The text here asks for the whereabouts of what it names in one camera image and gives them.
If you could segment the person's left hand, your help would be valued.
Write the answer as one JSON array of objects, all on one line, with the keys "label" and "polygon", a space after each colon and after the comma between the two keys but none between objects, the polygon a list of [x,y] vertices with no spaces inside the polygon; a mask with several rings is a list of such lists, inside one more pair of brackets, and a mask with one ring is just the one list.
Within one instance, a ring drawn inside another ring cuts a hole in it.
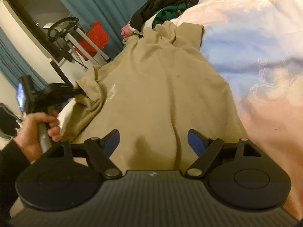
[{"label": "person's left hand", "polygon": [[52,111],[49,114],[44,112],[32,113],[25,117],[23,126],[17,137],[14,138],[17,146],[29,162],[37,160],[42,155],[42,149],[38,140],[38,125],[47,123],[49,129],[47,135],[54,142],[62,139],[60,122],[57,119],[58,112]]}]

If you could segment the person's left forearm sleeve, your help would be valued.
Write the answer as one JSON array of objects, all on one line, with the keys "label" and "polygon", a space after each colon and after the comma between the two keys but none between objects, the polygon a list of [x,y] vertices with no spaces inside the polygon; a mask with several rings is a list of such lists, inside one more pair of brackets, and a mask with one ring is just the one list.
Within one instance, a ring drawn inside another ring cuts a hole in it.
[{"label": "person's left forearm sleeve", "polygon": [[28,159],[14,140],[1,150],[1,215],[5,219],[11,218],[10,209],[18,198],[16,179],[29,165]]}]

